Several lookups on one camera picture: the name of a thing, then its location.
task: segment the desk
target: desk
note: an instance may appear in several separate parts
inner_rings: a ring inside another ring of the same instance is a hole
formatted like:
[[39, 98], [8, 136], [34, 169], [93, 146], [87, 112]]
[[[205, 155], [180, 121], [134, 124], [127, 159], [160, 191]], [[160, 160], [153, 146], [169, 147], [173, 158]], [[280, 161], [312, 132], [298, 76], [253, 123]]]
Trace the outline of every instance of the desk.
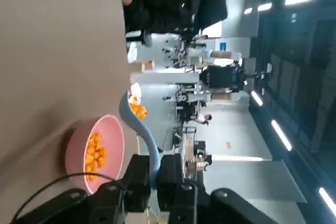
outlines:
[[[65, 174], [74, 123], [119, 116], [130, 75], [120, 0], [0, 0], [0, 10], [0, 222], [8, 223], [28, 196]], [[135, 133], [123, 129], [121, 175], [136, 152]]]

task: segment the orange objects on table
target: orange objects on table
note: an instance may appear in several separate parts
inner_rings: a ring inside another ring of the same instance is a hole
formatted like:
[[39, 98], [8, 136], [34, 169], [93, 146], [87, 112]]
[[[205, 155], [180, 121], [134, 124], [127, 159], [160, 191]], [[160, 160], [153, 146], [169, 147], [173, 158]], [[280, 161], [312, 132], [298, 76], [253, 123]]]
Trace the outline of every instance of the orange objects on table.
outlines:
[[[101, 135], [94, 132], [90, 135], [88, 147], [85, 155], [85, 172], [97, 173], [97, 169], [106, 165], [107, 149], [103, 148]], [[97, 179], [94, 175], [87, 176], [88, 180]]]

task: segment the black cable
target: black cable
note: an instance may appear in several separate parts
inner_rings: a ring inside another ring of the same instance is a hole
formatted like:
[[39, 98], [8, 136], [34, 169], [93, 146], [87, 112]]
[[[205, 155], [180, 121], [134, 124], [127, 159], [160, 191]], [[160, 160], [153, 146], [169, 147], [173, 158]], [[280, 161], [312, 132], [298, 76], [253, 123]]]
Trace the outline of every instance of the black cable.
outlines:
[[125, 187], [125, 185], [123, 183], [121, 183], [120, 181], [114, 179], [114, 178], [111, 178], [107, 175], [104, 175], [104, 174], [100, 174], [100, 173], [72, 173], [72, 174], [67, 174], [63, 177], [60, 177], [60, 178], [57, 178], [55, 179], [54, 181], [50, 182], [49, 184], [43, 186], [41, 189], [37, 190], [33, 195], [31, 195], [21, 206], [20, 208], [16, 211], [16, 213], [14, 214], [14, 217], [12, 218], [12, 221], [11, 223], [14, 223], [14, 221], [17, 220], [18, 216], [20, 215], [20, 213], [22, 212], [22, 210], [33, 200], [35, 199], [38, 195], [40, 195], [44, 190], [48, 189], [50, 186], [62, 181], [62, 180], [65, 180], [65, 179], [68, 179], [68, 178], [72, 178], [72, 177], [78, 177], [78, 176], [85, 176], [85, 175], [94, 175], [94, 176], [98, 176], [98, 177], [101, 177], [101, 178], [105, 178], [105, 179], [108, 179], [112, 182], [115, 182], [116, 183], [116, 186], [119, 187], [120, 189], [123, 189], [124, 191], [126, 191], [128, 194], [131, 194], [132, 191], [128, 190], [127, 187]]

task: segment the gray floor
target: gray floor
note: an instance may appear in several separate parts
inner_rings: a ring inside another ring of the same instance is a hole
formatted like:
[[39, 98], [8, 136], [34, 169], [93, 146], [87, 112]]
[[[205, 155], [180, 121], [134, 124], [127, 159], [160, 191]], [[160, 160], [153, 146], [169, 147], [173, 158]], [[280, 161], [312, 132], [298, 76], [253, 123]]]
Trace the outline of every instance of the gray floor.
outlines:
[[[152, 47], [138, 45], [137, 60], [154, 60], [155, 69], [164, 69], [167, 58], [162, 48], [177, 45], [176, 43], [178, 40], [169, 35], [153, 36]], [[175, 104], [164, 102], [162, 98], [175, 94], [176, 86], [141, 83], [139, 85], [142, 93], [141, 105], [145, 106], [148, 112], [143, 122], [152, 132], [158, 147], [170, 150], [173, 146], [172, 130], [177, 126]], [[141, 141], [140, 150], [141, 154], [147, 153], [144, 141]]]
[[[173, 146], [172, 130], [177, 126], [175, 117], [175, 105], [172, 102], [164, 102], [165, 96], [175, 93], [176, 86], [168, 85], [141, 85], [141, 105], [147, 109], [147, 117], [143, 123], [150, 129], [158, 147], [170, 150]], [[144, 141], [140, 145], [141, 154], [147, 153]]]

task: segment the workstation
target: workstation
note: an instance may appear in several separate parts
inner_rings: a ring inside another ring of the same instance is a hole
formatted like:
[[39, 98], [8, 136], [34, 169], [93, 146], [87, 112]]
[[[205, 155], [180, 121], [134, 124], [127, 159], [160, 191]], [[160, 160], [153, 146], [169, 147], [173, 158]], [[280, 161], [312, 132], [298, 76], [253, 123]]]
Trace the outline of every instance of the workstation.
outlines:
[[2, 223], [334, 223], [274, 116], [278, 8], [0, 0]]

